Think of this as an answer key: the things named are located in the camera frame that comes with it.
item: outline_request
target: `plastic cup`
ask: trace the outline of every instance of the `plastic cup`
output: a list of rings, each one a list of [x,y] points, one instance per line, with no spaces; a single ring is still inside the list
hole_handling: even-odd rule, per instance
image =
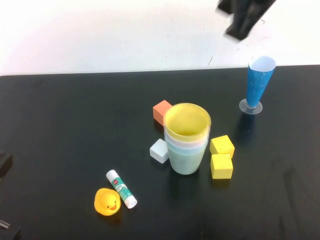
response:
[[[207,137],[204,142],[202,142],[200,145],[198,146],[194,146],[194,147],[179,147],[174,145],[172,142],[168,141],[167,137],[164,137],[164,140],[166,142],[166,145],[171,148],[173,151],[175,151],[178,154],[193,154],[193,153],[197,153],[199,152],[200,149],[202,149],[203,147],[208,145],[208,140],[209,138]]]
[[[168,135],[181,142],[192,142],[208,134],[211,118],[206,110],[192,103],[172,106],[164,116],[164,127]]]
[[[259,102],[276,68],[276,61],[269,56],[259,56],[249,62],[246,99],[239,103],[246,114],[258,114],[262,111]]]
[[[202,147],[197,148],[197,151],[189,154],[178,153],[168,145],[168,155],[173,170],[182,175],[193,174],[200,166],[207,145],[208,141]]]
[[[171,144],[177,146],[178,148],[189,149],[189,148],[197,148],[197,147],[202,146],[208,140],[209,133],[210,133],[210,130],[208,130],[207,135],[205,135],[202,138],[195,140],[195,141],[179,141],[179,140],[175,140],[173,137],[171,137],[168,134],[167,130],[164,130],[164,138],[165,138],[165,141],[170,142]]]

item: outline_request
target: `glue stick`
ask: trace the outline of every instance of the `glue stick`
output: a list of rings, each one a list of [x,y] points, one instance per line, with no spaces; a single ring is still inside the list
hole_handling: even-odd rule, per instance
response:
[[[112,184],[116,192],[120,195],[124,204],[128,209],[132,209],[135,205],[137,205],[138,201],[129,191],[127,186],[124,184],[122,179],[119,177],[115,170],[110,170],[106,173],[106,178]]]

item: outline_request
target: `blue cone cup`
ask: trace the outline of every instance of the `blue cone cup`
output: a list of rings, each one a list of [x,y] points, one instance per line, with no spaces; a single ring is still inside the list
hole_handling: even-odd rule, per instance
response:
[[[262,104],[259,100],[275,68],[276,62],[269,56],[260,56],[251,60],[248,67],[246,99],[243,99],[239,104],[244,113],[257,114],[261,112]]]

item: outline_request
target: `yellow cube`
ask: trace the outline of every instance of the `yellow cube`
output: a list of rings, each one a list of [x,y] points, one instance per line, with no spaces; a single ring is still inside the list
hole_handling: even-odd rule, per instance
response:
[[[211,154],[230,154],[232,158],[235,152],[235,146],[230,141],[228,135],[212,138],[210,141]]]
[[[213,179],[230,179],[232,177],[234,166],[230,154],[213,154],[210,165]]]

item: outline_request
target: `orange cube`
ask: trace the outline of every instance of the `orange cube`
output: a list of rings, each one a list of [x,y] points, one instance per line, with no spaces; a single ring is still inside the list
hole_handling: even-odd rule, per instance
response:
[[[153,118],[162,126],[164,126],[165,114],[171,107],[172,105],[166,100],[159,102],[153,107]]]

